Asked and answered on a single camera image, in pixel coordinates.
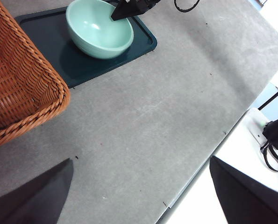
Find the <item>black strap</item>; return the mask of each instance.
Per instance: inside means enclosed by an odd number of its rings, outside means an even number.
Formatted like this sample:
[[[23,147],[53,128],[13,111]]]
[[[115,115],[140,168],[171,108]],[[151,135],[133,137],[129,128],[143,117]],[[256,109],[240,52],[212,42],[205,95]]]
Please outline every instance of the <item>black strap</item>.
[[[176,0],[174,0],[174,5],[176,7],[176,9],[182,13],[187,13],[187,12],[190,12],[192,11],[199,3],[200,0],[197,0],[197,2],[191,7],[191,8],[188,8],[188,9],[181,9],[178,7],[177,3],[176,3]]]
[[[263,154],[264,154],[264,161],[266,163],[266,165],[273,171],[276,171],[278,172],[278,170],[274,169],[268,162],[268,158],[267,158],[267,151],[268,151],[268,148],[271,152],[271,154],[275,157],[276,160],[278,160],[278,155],[276,154],[276,152],[274,151],[273,149],[273,146],[271,144],[268,144],[268,142],[265,143],[264,146],[262,146],[260,149],[264,149],[263,151]]]

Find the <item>basket rim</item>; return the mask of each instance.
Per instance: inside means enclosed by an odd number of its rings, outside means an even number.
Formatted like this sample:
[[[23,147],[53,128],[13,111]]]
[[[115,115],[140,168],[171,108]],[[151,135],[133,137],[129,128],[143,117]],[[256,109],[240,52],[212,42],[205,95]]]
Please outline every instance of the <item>basket rim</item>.
[[[30,38],[25,34],[22,28],[17,24],[15,19],[7,11],[0,1],[0,15],[3,17],[7,25],[15,31],[15,34],[20,38],[23,45],[26,47],[30,55],[38,62],[43,70],[46,71],[53,88],[59,90],[58,98],[52,100],[50,104],[41,107],[36,113],[21,119],[20,121],[10,124],[0,130],[0,146],[6,142],[18,137],[32,128],[46,122],[47,120],[57,116],[66,109],[70,102],[70,91],[65,81],[60,77],[52,65],[45,59],[43,54],[37,49]]]

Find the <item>wicker basket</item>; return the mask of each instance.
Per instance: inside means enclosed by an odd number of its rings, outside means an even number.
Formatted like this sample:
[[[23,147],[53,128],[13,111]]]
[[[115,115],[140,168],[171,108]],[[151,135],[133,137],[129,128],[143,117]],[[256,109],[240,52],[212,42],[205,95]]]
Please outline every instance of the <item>wicker basket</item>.
[[[0,2],[0,145],[62,112],[70,93]]]

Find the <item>gray table surface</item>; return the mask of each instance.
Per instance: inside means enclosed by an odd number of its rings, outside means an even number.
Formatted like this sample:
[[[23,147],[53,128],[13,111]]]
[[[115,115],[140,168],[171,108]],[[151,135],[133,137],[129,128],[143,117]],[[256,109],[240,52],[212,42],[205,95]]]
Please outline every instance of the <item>gray table surface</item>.
[[[2,2],[17,16],[71,1]],[[0,147],[0,196],[71,157],[58,223],[155,223],[278,69],[278,34],[247,0],[189,14],[163,0],[141,19],[156,50],[72,89],[64,113]]]

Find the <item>bowl rim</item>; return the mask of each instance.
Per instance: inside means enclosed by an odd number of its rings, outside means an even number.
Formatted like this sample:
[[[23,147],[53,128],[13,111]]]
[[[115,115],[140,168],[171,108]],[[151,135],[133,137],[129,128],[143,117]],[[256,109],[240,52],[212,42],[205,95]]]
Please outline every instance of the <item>bowl rim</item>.
[[[69,6],[66,9],[66,13],[65,13],[68,25],[73,30],[73,32],[78,35],[79,38],[81,38],[83,41],[85,41],[86,43],[88,43],[88,44],[90,44],[92,46],[95,46],[95,47],[97,47],[99,49],[108,50],[108,51],[121,51],[121,50],[125,50],[125,49],[127,49],[132,44],[132,42],[134,40],[134,29],[133,29],[133,26],[130,24],[130,22],[129,22],[129,20],[127,18],[125,18],[124,20],[127,20],[128,25],[130,26],[131,36],[130,36],[130,39],[125,44],[123,44],[122,46],[119,46],[119,47],[116,47],[116,48],[106,48],[106,47],[99,46],[99,45],[97,45],[95,43],[91,43],[91,42],[86,41],[79,33],[77,33],[77,31],[75,29],[73,29],[72,22],[71,22],[70,17],[69,17],[69,14],[70,14],[70,11],[71,11],[73,5],[75,5],[79,1],[84,1],[84,0],[74,0],[72,3],[69,4]],[[113,5],[107,3],[107,2],[105,2],[103,0],[90,0],[90,1],[99,1],[99,2],[102,2],[104,4],[110,5],[111,7],[115,8]]]

